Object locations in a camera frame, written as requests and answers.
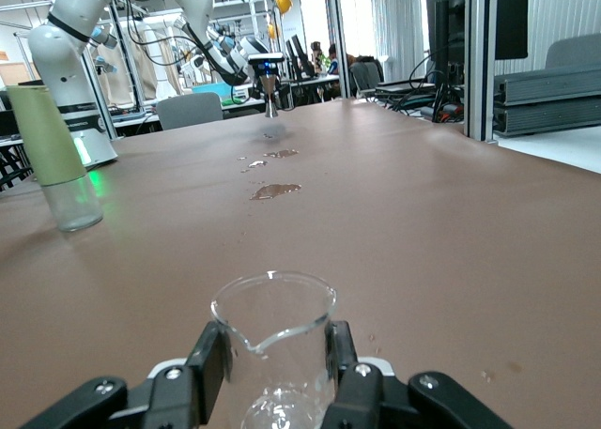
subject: liquid spill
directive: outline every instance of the liquid spill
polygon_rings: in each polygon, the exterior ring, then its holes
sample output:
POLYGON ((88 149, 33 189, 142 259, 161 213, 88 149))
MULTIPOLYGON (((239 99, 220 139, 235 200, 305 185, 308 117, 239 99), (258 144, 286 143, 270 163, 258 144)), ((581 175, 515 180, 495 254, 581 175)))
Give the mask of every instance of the liquid spill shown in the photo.
POLYGON ((261 199, 273 199, 276 196, 281 194, 286 194, 287 192, 295 192, 296 190, 300 190, 301 185, 266 185, 261 187, 254 195, 251 197, 252 201, 258 201, 261 199))
POLYGON ((487 384, 491 383, 493 380, 495 380, 497 378, 497 375, 495 375, 495 372, 489 371, 489 370, 483 370, 483 372, 481 372, 480 375, 486 381, 487 384))
POLYGON ((522 365, 520 365, 519 363, 517 363, 515 361, 508 361, 507 362, 507 368, 509 368, 513 373, 516 373, 517 375, 519 373, 521 373, 522 370, 524 369, 522 367, 522 365))
POLYGON ((259 166, 265 166, 267 164, 267 160, 257 160, 257 161, 253 161, 251 164, 248 165, 249 168, 257 168, 259 166))
POLYGON ((299 153, 298 150, 285 149, 285 150, 280 150, 278 152, 268 152, 267 154, 263 154, 263 157, 273 157, 274 159, 285 159, 286 157, 292 157, 293 155, 297 155, 298 153, 299 153))

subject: wall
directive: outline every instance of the wall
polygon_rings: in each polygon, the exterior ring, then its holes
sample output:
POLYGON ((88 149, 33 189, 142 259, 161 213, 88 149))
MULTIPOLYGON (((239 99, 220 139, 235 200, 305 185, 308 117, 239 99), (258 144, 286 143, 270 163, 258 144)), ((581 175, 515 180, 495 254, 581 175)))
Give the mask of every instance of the wall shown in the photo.
POLYGON ((498 61, 496 74, 543 69, 553 42, 601 32, 601 0, 529 0, 529 13, 528 58, 498 61))
MULTIPOLYGON (((16 5, 21 2, 37 2, 39 0, 0 0, 0 7, 8 5, 16 5)), ((17 23, 28 27, 35 27, 43 22, 48 15, 49 7, 38 7, 29 9, 18 9, 12 11, 0 12, 0 22, 6 23, 17 23)), ((19 50, 19 44, 14 37, 15 32, 22 32, 24 30, 15 27, 8 27, 6 25, 0 25, 0 51, 6 51, 8 55, 8 62, 23 62, 23 56, 19 50)), ((27 40, 23 41, 25 49, 27 46, 27 40)))
POLYGON ((292 8, 284 15, 283 28, 285 40, 297 35, 300 45, 306 45, 302 26, 301 0, 292 0, 292 8))

